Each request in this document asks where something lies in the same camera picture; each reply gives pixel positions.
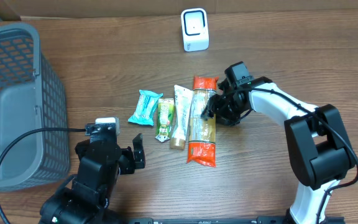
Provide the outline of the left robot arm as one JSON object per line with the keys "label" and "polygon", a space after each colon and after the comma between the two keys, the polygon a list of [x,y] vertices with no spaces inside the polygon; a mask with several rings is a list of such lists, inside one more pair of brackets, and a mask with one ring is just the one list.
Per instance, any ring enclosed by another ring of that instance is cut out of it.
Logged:
{"label": "left robot arm", "polygon": [[92,134],[79,142],[75,147],[80,160],[78,172],[42,205],[39,222],[127,223],[108,207],[118,177],[145,167],[143,135],[138,134],[132,143],[132,147],[119,147],[115,132]]}

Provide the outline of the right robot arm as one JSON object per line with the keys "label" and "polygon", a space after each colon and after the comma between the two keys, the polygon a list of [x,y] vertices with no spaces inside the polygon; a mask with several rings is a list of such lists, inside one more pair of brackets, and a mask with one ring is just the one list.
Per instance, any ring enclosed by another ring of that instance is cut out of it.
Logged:
{"label": "right robot arm", "polygon": [[332,192],[358,181],[358,158],[339,110],[333,105],[302,102],[266,77],[226,78],[201,116],[226,126],[240,123],[251,111],[282,126],[293,173],[299,181],[285,223],[328,223],[324,212]]}

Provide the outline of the orange spaghetti packet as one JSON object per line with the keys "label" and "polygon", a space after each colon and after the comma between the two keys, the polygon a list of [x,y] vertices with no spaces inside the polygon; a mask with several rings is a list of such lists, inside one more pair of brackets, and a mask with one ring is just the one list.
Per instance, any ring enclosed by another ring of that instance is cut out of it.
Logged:
{"label": "orange spaghetti packet", "polygon": [[190,109],[187,163],[194,161],[216,167],[216,119],[204,119],[202,112],[208,100],[216,94],[218,77],[193,79],[193,98]]}

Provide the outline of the light blue wipes packet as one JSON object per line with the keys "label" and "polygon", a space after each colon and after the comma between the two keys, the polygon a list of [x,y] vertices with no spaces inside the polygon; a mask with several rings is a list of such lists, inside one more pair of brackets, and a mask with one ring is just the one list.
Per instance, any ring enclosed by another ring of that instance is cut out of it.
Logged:
{"label": "light blue wipes packet", "polygon": [[150,90],[139,90],[139,100],[137,102],[134,114],[128,119],[128,122],[153,126],[154,112],[157,109],[158,101],[163,93],[155,93]]}

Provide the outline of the white cream tube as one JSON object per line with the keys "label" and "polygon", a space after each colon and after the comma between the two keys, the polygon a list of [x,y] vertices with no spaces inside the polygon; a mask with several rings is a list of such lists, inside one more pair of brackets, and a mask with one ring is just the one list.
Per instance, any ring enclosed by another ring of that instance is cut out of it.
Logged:
{"label": "white cream tube", "polygon": [[170,140],[170,148],[184,150],[190,118],[193,91],[180,85],[174,86],[176,123]]}

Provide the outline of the green snack packet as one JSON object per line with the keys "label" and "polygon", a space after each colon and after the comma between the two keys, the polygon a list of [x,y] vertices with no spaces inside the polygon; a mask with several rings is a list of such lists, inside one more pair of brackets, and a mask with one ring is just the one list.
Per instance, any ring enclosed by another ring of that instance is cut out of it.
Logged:
{"label": "green snack packet", "polygon": [[175,102],[173,98],[160,98],[158,100],[156,140],[165,142],[170,139]]}

